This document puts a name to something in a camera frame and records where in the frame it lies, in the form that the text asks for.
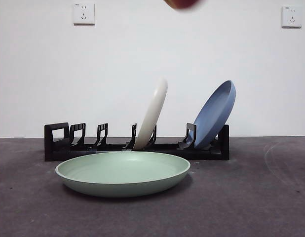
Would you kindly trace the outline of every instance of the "dish rack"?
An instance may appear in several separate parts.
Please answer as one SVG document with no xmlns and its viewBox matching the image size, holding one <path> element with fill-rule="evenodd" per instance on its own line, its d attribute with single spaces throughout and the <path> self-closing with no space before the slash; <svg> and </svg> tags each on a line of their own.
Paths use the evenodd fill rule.
<svg viewBox="0 0 305 237">
<path fill-rule="evenodd" d="M 69 128 L 67 122 L 47 124 L 44 126 L 44 148 L 45 161 L 65 161 L 79 156 L 116 152 L 131 151 L 135 144 L 137 124 L 132 125 L 131 139 L 126 144 L 109 144 L 107 143 L 109 125 L 107 123 L 98 125 L 97 139 L 93 144 L 84 142 L 86 124 L 74 124 Z M 60 140 L 53 138 L 53 131 L 63 129 L 64 137 Z M 74 142 L 75 132 L 82 130 L 82 135 L 77 142 Z M 192 141 L 187 143 L 189 133 L 192 134 Z M 186 136 L 182 141 L 177 143 L 156 143 L 157 126 L 155 126 L 151 139 L 142 149 L 145 152 L 166 153 L 179 156 L 188 160 L 208 159 L 208 160 L 229 160 L 229 126 L 224 125 L 214 140 L 202 150 L 194 148 L 196 140 L 196 125 L 187 123 Z"/>
</svg>

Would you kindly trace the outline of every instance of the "blurry hand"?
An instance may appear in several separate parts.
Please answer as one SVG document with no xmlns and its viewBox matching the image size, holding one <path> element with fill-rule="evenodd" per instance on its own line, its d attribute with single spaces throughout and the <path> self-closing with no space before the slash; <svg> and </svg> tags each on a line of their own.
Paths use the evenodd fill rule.
<svg viewBox="0 0 305 237">
<path fill-rule="evenodd" d="M 169 6 L 174 9 L 183 9 L 191 7 L 199 0 L 164 0 Z"/>
</svg>

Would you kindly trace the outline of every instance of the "white plate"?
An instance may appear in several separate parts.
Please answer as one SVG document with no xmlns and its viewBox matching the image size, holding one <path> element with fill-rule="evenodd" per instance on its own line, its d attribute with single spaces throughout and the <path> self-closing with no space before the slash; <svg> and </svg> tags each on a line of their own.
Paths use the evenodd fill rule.
<svg viewBox="0 0 305 237">
<path fill-rule="evenodd" d="M 166 98 L 168 83 L 165 79 L 161 79 L 157 88 L 153 93 L 153 98 L 147 109 L 141 130 L 138 133 L 133 150 L 141 150 L 144 148 L 152 136 L 155 125 L 157 124 L 164 99 Z"/>
</svg>

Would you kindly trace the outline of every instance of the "green plate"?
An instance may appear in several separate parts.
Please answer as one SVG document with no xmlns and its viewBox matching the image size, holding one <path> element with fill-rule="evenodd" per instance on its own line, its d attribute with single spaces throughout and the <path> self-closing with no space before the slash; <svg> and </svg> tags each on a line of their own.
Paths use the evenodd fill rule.
<svg viewBox="0 0 305 237">
<path fill-rule="evenodd" d="M 187 174 L 190 163 L 153 152 L 109 152 L 70 159 L 56 167 L 69 188 L 98 197 L 135 197 L 169 189 Z"/>
</svg>

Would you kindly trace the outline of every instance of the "plate rim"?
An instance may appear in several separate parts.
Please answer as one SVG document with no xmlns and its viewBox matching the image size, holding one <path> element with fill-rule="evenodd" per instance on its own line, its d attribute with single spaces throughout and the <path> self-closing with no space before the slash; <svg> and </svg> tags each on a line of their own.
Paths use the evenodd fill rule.
<svg viewBox="0 0 305 237">
<path fill-rule="evenodd" d="M 154 153 L 154 154 L 159 154 L 159 155 L 167 155 L 167 156 L 171 156 L 171 157 L 176 157 L 176 158 L 180 158 L 182 159 L 183 161 L 185 161 L 187 163 L 187 167 L 181 171 L 180 173 L 177 173 L 175 175 L 172 175 L 172 176 L 169 176 L 169 177 L 166 177 L 166 178 L 163 178 L 163 179 L 153 179 L 153 180 L 145 180 L 145 181 L 141 181 L 141 182 L 125 182 L 125 183 L 99 183 L 99 182 L 86 182 L 86 181 L 82 181 L 82 180 L 78 180 L 78 179 L 73 179 L 73 178 L 69 178 L 67 177 L 66 175 L 63 175 L 60 171 L 59 171 L 59 167 L 62 166 L 63 164 L 69 162 L 69 161 L 72 161 L 74 159 L 78 159 L 78 158 L 81 158 L 81 157 L 86 157 L 86 156 L 96 156 L 96 155 L 100 155 L 100 154 L 107 154 L 107 153 L 126 153 L 126 152 L 136 152 L 136 153 Z M 99 184 L 99 185 L 126 185 L 126 184 L 143 184 L 143 183 L 150 183 L 150 182 L 157 182 L 157 181 L 162 181 L 162 180 L 166 180 L 166 179 L 170 179 L 170 178 L 174 178 L 176 176 L 179 176 L 179 175 L 182 175 L 184 173 L 186 173 L 191 167 L 191 163 L 182 158 L 182 157 L 179 157 L 179 156 L 175 156 L 175 155 L 171 155 L 171 154 L 166 154 L 166 153 L 158 153 L 158 152 L 140 152 L 140 151 L 117 151 L 117 152 L 103 152 L 103 153 L 96 153 L 96 154 L 90 154 L 90 155 L 85 155 L 85 156 L 80 156 L 80 157 L 76 157 L 76 158 L 72 158 L 72 159 L 69 159 L 69 160 L 66 160 L 66 161 L 63 161 L 61 162 L 60 164 L 58 164 L 55 168 L 55 172 L 57 175 L 59 175 L 61 178 L 64 178 L 64 179 L 67 179 L 67 180 L 70 180 L 70 181 L 75 181 L 75 182 L 79 182 L 79 183 L 85 183 L 85 184 Z"/>
</svg>

